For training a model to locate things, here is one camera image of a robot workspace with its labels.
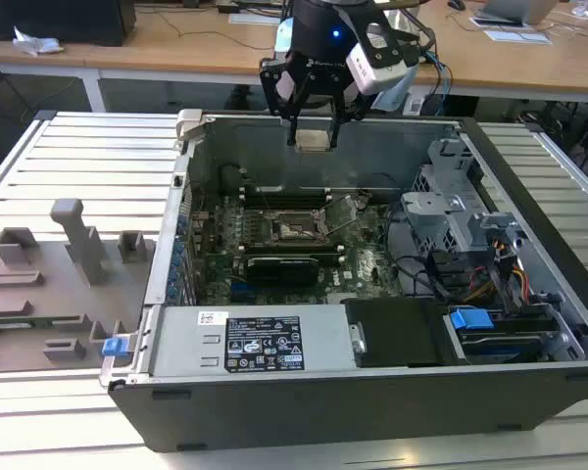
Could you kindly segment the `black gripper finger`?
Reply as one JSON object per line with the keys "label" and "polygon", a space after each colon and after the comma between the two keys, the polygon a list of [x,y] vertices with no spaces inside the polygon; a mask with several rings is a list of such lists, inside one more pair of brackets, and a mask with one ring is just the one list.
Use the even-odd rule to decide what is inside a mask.
{"label": "black gripper finger", "polygon": [[338,144],[339,131],[343,124],[362,120],[372,105],[372,96],[360,92],[355,81],[331,98],[331,124],[328,130],[329,148]]}
{"label": "black gripper finger", "polygon": [[289,122],[287,145],[293,147],[296,144],[298,116],[304,103],[300,94],[304,81],[300,58],[261,59],[259,79],[270,113]]}

